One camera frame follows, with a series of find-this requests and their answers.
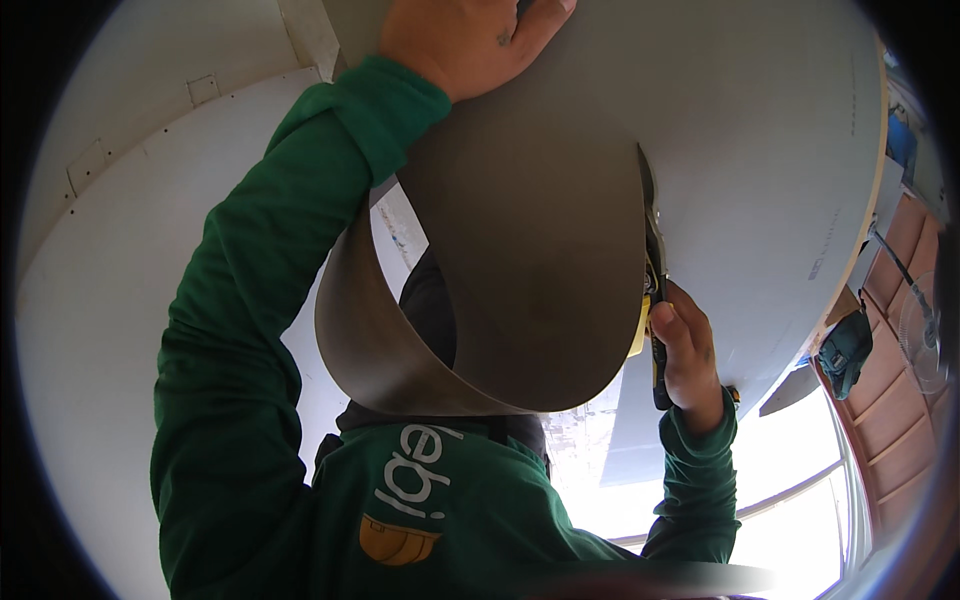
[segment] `green long-sleeve shirt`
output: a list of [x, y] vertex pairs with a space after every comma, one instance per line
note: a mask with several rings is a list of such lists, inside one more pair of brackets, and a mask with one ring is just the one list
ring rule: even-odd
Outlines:
[[[484, 577], [501, 566], [633, 558], [574, 529], [540, 459], [479, 426], [348, 432], [303, 484], [300, 374], [280, 334], [367, 191], [449, 111], [416, 74], [367, 59], [307, 89], [207, 216], [155, 389], [151, 485], [173, 597], [490, 597]], [[736, 420], [725, 401], [702, 438], [675, 410], [660, 422], [664, 501], [645, 558], [729, 558]]]

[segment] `printed logo on shirt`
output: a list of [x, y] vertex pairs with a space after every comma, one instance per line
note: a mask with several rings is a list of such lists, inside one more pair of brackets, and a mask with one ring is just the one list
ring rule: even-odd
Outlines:
[[[449, 486], [450, 478], [430, 470], [425, 465], [433, 465], [444, 453], [444, 440], [439, 432], [462, 440], [464, 434], [439, 425], [407, 425], [400, 432], [399, 452], [393, 452], [392, 458], [383, 466], [383, 483], [386, 491], [376, 488], [373, 497], [384, 504], [410, 516], [427, 519], [427, 512], [418, 505], [430, 498], [434, 485]], [[396, 474], [402, 469], [410, 469], [420, 480], [418, 489], [404, 489], [396, 480]], [[430, 519], [441, 520], [446, 515], [432, 511]], [[363, 515], [360, 521], [360, 547], [370, 558], [388, 566], [401, 566], [418, 563], [430, 556], [434, 542], [441, 534], [391, 525]]]

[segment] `green bag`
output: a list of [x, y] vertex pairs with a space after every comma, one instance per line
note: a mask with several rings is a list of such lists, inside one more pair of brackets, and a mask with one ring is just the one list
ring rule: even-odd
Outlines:
[[833, 328], [817, 352], [817, 361], [830, 380], [833, 397], [838, 400], [847, 399], [874, 349], [874, 336], [863, 300], [860, 307], [861, 310], [847, 315]]

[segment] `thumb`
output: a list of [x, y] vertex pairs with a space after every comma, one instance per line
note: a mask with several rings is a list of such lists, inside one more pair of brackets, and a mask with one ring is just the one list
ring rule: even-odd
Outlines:
[[669, 302], [658, 302], [651, 309], [650, 326], [666, 346], [667, 361], [683, 364], [693, 357], [690, 329]]
[[510, 40], [520, 70], [540, 55], [577, 6], [577, 0], [534, 0], [516, 24]]

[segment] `yellow hard hat logo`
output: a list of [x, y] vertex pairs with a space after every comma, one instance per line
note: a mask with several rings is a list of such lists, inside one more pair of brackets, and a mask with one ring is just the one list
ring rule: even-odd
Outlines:
[[441, 534], [410, 527], [388, 525], [370, 515], [360, 521], [360, 547], [380, 564], [401, 566], [422, 561], [430, 556], [433, 544]]

